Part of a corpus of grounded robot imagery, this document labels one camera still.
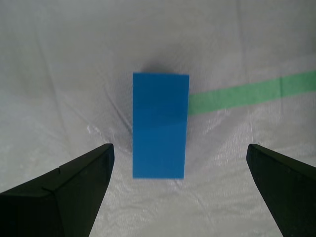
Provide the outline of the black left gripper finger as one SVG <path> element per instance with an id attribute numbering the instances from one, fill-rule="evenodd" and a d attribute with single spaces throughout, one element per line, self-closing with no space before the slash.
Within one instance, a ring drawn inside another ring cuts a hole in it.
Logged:
<path id="1" fill-rule="evenodd" d="M 2 237 L 87 237 L 108 188 L 115 155 L 104 144 L 0 195 Z"/>
<path id="2" fill-rule="evenodd" d="M 253 180 L 284 237 L 316 235 L 316 169 L 250 144 L 246 161 Z"/>

